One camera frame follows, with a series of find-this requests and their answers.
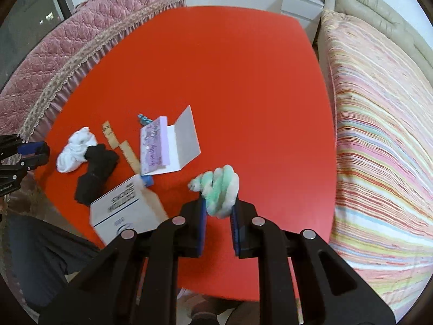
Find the lace trim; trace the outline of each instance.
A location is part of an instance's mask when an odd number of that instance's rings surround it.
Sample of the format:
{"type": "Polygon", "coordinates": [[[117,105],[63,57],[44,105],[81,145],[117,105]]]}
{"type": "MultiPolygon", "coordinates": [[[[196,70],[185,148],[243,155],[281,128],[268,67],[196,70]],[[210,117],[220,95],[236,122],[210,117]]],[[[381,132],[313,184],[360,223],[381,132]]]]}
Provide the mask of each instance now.
{"type": "MultiPolygon", "coordinates": [[[[68,62],[52,77],[46,87],[43,89],[40,97],[34,103],[29,111],[23,125],[19,130],[19,134],[28,140],[33,134],[36,126],[38,126],[45,111],[49,108],[51,101],[54,100],[62,86],[68,82],[68,79],[86,63],[97,51],[107,45],[116,35],[126,31],[128,28],[137,28],[145,21],[152,19],[159,13],[171,8],[185,6],[185,0],[158,0],[143,9],[132,13],[122,21],[115,23],[106,30],[99,33],[94,39],[89,41],[82,47],[68,62]]],[[[10,164],[19,161],[17,158],[10,158],[10,164]]]]}

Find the striped bedsheet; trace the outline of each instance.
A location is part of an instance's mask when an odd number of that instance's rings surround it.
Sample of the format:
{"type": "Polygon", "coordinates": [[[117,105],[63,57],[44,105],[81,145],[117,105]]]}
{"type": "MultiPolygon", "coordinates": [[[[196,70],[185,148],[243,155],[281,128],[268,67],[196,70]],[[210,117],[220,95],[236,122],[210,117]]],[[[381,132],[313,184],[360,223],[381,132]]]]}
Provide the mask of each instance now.
{"type": "Polygon", "coordinates": [[[366,22],[324,11],[322,28],[337,126],[330,245],[398,321],[433,273],[433,90],[366,22]]]}

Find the purple notebook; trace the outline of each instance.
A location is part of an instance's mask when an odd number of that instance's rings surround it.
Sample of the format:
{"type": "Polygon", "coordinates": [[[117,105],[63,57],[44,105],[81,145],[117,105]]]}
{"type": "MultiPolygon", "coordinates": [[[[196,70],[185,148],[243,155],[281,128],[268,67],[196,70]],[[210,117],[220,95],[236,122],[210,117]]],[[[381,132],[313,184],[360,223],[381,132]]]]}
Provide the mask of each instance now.
{"type": "Polygon", "coordinates": [[[158,117],[141,128],[141,174],[170,164],[168,156],[167,117],[158,117]]]}

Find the drawer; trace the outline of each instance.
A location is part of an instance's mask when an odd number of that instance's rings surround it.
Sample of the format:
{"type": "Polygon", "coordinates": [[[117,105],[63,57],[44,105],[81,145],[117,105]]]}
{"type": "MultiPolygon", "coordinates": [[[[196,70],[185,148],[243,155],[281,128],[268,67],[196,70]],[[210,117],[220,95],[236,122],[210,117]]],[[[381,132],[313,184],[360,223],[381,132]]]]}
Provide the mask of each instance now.
{"type": "Polygon", "coordinates": [[[283,0],[281,10],[306,19],[316,19],[322,8],[321,5],[308,0],[283,0]]]}
{"type": "Polygon", "coordinates": [[[313,43],[314,37],[316,36],[317,28],[319,27],[318,21],[310,21],[308,19],[290,15],[290,13],[285,13],[284,11],[282,11],[281,14],[297,19],[299,24],[307,34],[308,39],[310,40],[311,43],[313,43]]]}

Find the brown tag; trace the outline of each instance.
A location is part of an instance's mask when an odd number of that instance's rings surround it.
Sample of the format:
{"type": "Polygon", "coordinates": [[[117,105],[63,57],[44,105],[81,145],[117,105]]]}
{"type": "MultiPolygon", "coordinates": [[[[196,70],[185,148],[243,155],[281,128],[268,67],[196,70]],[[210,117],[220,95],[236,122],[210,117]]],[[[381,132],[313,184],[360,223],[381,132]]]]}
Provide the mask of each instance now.
{"type": "Polygon", "coordinates": [[[120,144],[120,149],[122,150],[123,155],[125,155],[126,161],[131,166],[133,171],[136,174],[140,174],[140,161],[138,161],[127,140],[120,144]]]}
{"type": "Polygon", "coordinates": [[[119,146],[119,141],[116,138],[116,135],[114,134],[113,130],[111,129],[110,122],[105,121],[102,124],[102,132],[104,136],[108,140],[108,144],[112,149],[116,149],[119,146]]]}

